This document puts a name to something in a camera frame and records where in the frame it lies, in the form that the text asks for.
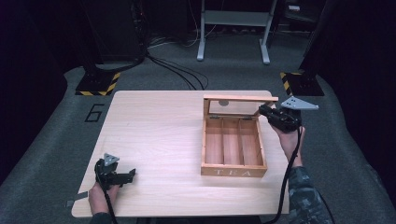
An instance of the person's hand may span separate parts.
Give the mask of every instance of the person's hand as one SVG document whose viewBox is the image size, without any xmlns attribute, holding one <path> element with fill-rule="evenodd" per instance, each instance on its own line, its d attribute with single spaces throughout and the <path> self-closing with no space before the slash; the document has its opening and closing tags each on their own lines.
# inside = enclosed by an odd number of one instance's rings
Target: person's hand
<svg viewBox="0 0 396 224">
<path fill-rule="evenodd" d="M 117 193 L 119 192 L 120 185 L 111 187 L 107 194 L 110 197 L 111 204 L 116 201 Z M 90 202 L 91 213 L 108 213 L 108 206 L 102 188 L 98 182 L 95 182 L 88 194 L 88 201 Z"/>
<path fill-rule="evenodd" d="M 288 161 L 290 161 L 291 155 L 298 143 L 297 131 L 294 131 L 291 133 L 283 133 L 278 128 L 276 128 L 272 125 L 271 125 L 271 127 L 277 133 L 277 136 L 279 137 L 280 145 L 282 146 L 282 149 L 285 152 L 285 156 L 288 159 Z M 301 133 L 300 146 L 299 146 L 299 150 L 297 152 L 297 157 L 295 158 L 294 163 L 292 165 L 293 167 L 303 166 L 303 161 L 301 158 L 301 150 L 303 147 L 303 141 L 304 141 L 304 136 L 305 136 L 305 127 L 303 127 L 303 126 L 300 127 L 300 133 Z"/>
</svg>

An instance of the wooden box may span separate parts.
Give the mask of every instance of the wooden box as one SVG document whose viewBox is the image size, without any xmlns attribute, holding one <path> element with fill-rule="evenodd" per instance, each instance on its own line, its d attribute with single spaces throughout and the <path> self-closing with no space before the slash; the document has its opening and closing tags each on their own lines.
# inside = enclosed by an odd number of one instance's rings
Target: wooden box
<svg viewBox="0 0 396 224">
<path fill-rule="evenodd" d="M 204 95 L 201 175 L 263 177 L 259 106 L 277 97 Z"/>
</svg>

